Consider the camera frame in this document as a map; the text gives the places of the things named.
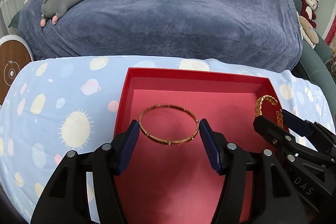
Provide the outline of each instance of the sofa armrest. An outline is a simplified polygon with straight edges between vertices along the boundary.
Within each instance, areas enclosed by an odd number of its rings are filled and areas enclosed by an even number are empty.
[[[329,48],[329,46],[326,44],[326,42],[322,39],[322,37],[319,37],[319,43],[316,44],[314,50],[318,54],[318,56],[321,58],[323,63],[328,63],[330,60],[333,59],[333,52]]]
[[[315,52],[311,46],[303,42],[302,56],[300,58],[300,63],[310,80],[318,85],[330,108],[332,117],[334,118],[334,124],[336,126],[335,117],[336,117],[336,84],[330,75],[327,67],[319,58],[317,52]]]

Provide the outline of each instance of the red plush toy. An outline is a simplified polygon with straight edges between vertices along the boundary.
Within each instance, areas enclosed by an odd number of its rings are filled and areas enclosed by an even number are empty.
[[[314,29],[316,29],[316,23],[312,21],[316,19],[314,11],[319,7],[319,0],[301,0],[302,1],[302,10],[301,15],[308,20]]]

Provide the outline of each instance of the silver bolt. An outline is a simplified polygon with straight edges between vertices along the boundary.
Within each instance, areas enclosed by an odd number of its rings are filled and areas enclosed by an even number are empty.
[[[289,154],[289,155],[287,156],[287,158],[288,158],[288,160],[291,161],[291,162],[295,161],[295,157],[294,157],[293,155],[291,155],[291,154]]]
[[[235,143],[228,143],[227,148],[230,150],[235,150],[237,148],[237,145]]]
[[[269,156],[272,155],[272,151],[269,150],[269,149],[265,149],[265,150],[264,150],[264,155],[267,156],[267,157],[269,157]]]
[[[101,147],[102,148],[102,150],[110,150],[111,149],[111,145],[109,144],[109,143],[105,143],[105,144],[103,144],[103,146]]]
[[[69,158],[72,158],[74,155],[76,155],[76,152],[75,152],[74,150],[71,150],[71,151],[69,151],[69,152],[67,153],[67,156],[68,156]]]

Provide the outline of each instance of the thin gold bangle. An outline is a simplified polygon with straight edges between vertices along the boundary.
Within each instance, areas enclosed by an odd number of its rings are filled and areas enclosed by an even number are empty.
[[[177,109],[177,110],[180,110],[180,111],[183,111],[183,112],[187,113],[196,122],[196,130],[195,130],[195,132],[190,137],[188,137],[188,138],[185,138],[185,139],[182,139],[182,140],[172,140],[172,141],[163,140],[163,139],[157,138],[157,137],[149,134],[147,132],[147,130],[145,130],[145,128],[142,126],[142,123],[141,123],[142,117],[147,112],[149,112],[150,110],[153,110],[153,109],[156,109],[156,108],[160,108],[160,107],[174,108],[174,109]],[[192,112],[190,112],[189,110],[187,110],[187,109],[185,109],[183,107],[175,106],[175,105],[169,105],[169,104],[158,104],[158,105],[153,105],[151,107],[146,108],[140,114],[139,124],[140,124],[140,129],[141,129],[142,133],[144,133],[153,142],[156,142],[156,143],[159,143],[159,144],[163,144],[163,145],[180,145],[180,144],[184,144],[184,143],[189,143],[190,141],[192,141],[196,137],[196,135],[198,133],[198,130],[199,130],[200,122],[198,121],[197,117]]]
[[[269,101],[273,106],[278,104],[277,99],[275,99],[274,97],[272,97],[271,95],[264,95],[262,97],[260,97],[256,104],[255,104],[255,116],[258,117],[260,115],[262,115],[262,111],[261,108],[263,106],[263,100]],[[279,111],[276,112],[277,114],[277,123],[278,126],[280,126],[281,128],[284,127],[284,121],[283,121],[283,117],[282,117],[282,111],[281,109]]]

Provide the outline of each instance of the bangle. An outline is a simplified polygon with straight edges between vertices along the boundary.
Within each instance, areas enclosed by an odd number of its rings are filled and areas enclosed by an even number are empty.
[[[260,97],[255,104],[255,116],[256,117],[263,114],[262,111],[261,111],[261,107],[263,106],[263,100],[269,101],[273,106],[278,104],[278,101],[274,97],[272,97],[271,95],[264,95],[264,96]],[[283,121],[283,117],[282,117],[282,110],[280,109],[279,111],[276,112],[276,114],[277,114],[278,126],[283,128],[284,127],[284,121]]]
[[[174,108],[174,109],[177,109],[177,110],[180,110],[180,111],[183,111],[183,112],[187,113],[196,122],[196,130],[195,130],[195,132],[190,137],[188,137],[188,138],[185,138],[185,139],[182,139],[182,140],[172,140],[172,141],[163,140],[163,139],[157,138],[157,137],[149,134],[147,132],[147,130],[145,130],[145,128],[142,126],[142,123],[141,123],[142,117],[147,112],[149,112],[150,110],[153,110],[153,109],[156,109],[156,108],[160,108],[160,107]],[[169,105],[169,104],[158,104],[158,105],[153,105],[151,107],[146,108],[140,114],[139,125],[140,125],[140,129],[141,129],[142,133],[144,133],[153,142],[156,142],[156,143],[159,143],[159,144],[163,144],[163,145],[180,145],[180,144],[184,144],[184,143],[189,143],[191,140],[193,140],[195,138],[195,136],[197,135],[198,130],[199,130],[200,122],[198,121],[197,117],[192,112],[190,112],[189,110],[187,110],[187,109],[185,109],[183,107],[175,106],[175,105]]]

